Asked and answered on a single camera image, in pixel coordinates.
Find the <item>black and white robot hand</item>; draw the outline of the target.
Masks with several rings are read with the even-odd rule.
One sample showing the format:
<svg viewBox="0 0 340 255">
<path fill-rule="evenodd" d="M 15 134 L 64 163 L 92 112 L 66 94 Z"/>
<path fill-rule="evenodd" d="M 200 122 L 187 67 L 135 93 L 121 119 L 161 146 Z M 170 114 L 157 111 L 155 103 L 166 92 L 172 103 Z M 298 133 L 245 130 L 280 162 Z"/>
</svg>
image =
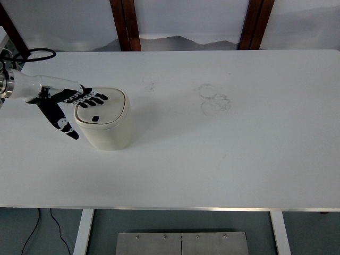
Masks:
<svg viewBox="0 0 340 255">
<path fill-rule="evenodd" d="M 79 135 L 71 127 L 59 103 L 73 104 L 86 109 L 108 101 L 105 94 L 77 82 L 42 75 L 33 76 L 30 80 L 37 92 L 28 103 L 37 105 L 53 127 L 74 140 L 77 140 Z"/>
</svg>

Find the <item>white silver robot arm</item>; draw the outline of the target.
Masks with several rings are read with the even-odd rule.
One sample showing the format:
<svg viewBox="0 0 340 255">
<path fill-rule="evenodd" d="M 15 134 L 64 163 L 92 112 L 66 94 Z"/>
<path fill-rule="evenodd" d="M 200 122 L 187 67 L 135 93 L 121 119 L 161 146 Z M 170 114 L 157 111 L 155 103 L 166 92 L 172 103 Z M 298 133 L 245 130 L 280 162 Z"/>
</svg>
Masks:
<svg viewBox="0 0 340 255">
<path fill-rule="evenodd" d="M 42 88 L 41 76 L 29 76 L 14 69 L 1 71 L 1 98 L 29 101 L 38 97 Z"/>
</svg>

